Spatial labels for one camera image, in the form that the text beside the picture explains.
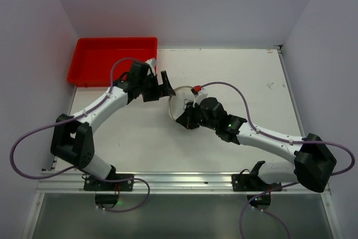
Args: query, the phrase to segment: red cap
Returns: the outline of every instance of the red cap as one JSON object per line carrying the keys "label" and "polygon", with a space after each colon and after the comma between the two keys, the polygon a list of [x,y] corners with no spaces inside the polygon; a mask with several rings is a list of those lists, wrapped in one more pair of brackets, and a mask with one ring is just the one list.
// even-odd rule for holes
{"label": "red cap", "polygon": [[201,86],[200,86],[200,85],[195,86],[195,87],[194,87],[194,91],[195,91],[195,92],[200,92],[200,91],[201,91]]}

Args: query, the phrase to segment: white table surface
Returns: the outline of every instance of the white table surface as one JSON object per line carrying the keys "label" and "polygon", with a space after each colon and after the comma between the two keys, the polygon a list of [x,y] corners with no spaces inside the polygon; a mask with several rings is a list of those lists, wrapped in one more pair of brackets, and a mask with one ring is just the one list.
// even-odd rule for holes
{"label": "white table surface", "polygon": [[[160,49],[157,72],[166,70],[173,88],[226,81],[242,90],[254,123],[300,135],[276,50]],[[71,114],[98,98],[105,88],[78,88]],[[227,86],[210,86],[230,114],[246,118],[240,96]],[[94,134],[95,152],[122,172],[240,172],[257,161],[282,159],[260,149],[223,142],[214,131],[188,131],[167,112],[168,98],[143,103],[139,97],[120,109]],[[56,170],[69,164],[58,160]]]}

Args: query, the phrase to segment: red tray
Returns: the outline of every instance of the red tray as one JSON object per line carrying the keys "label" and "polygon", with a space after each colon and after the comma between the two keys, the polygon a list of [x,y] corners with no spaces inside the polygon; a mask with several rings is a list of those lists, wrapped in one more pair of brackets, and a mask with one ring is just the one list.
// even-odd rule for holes
{"label": "red tray", "polygon": [[[123,57],[145,62],[157,57],[157,38],[79,39],[68,72],[67,81],[77,87],[110,85],[110,70]],[[131,61],[118,64],[113,78],[129,71]]]}

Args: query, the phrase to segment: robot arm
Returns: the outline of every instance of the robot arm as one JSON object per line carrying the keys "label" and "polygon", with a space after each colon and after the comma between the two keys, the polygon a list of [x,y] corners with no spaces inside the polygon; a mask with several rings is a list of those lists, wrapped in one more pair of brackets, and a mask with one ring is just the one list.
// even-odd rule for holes
{"label": "robot arm", "polygon": [[[95,177],[113,179],[115,167],[95,154],[93,134],[114,112],[139,95],[143,96],[144,102],[175,95],[165,71],[161,72],[163,84],[158,84],[157,75],[153,72],[155,65],[155,59],[145,63],[134,62],[126,74],[126,79],[119,78],[114,81],[113,85],[92,104],[72,116],[65,114],[59,116],[56,122],[84,115],[76,121],[55,127],[51,153]],[[87,113],[103,102],[106,96],[108,98],[102,105]]]}
{"label": "robot arm", "polygon": [[[337,163],[336,159],[324,144],[294,144],[290,141],[321,141],[320,137],[309,134],[307,137],[295,137],[267,130],[255,125],[254,130],[246,119],[228,114],[221,103],[214,97],[207,97],[204,89],[191,89],[192,98],[185,100],[177,95],[179,112],[173,118],[186,129],[200,126],[215,131],[225,142],[256,147],[278,155],[286,161],[278,163],[257,162],[250,175],[263,184],[276,182],[299,182],[307,189],[322,192]],[[277,139],[262,135],[263,131]]]}

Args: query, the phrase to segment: white wall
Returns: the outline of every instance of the white wall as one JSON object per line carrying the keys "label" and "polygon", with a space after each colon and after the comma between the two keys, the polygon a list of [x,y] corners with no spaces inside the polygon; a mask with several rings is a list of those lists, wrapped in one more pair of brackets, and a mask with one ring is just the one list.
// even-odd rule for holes
{"label": "white wall", "polygon": [[309,0],[62,0],[80,37],[156,36],[159,46],[271,47]]}
{"label": "white wall", "polygon": [[[0,22],[0,238],[20,238],[37,182],[11,170],[10,147],[68,109],[77,36],[59,0],[0,0]],[[51,130],[23,141],[18,166],[38,175],[50,140]]]}
{"label": "white wall", "polygon": [[[358,157],[358,0],[310,0],[284,46],[305,132],[348,146]],[[349,158],[339,149],[338,168]],[[358,168],[330,181],[345,238],[357,238]]]}

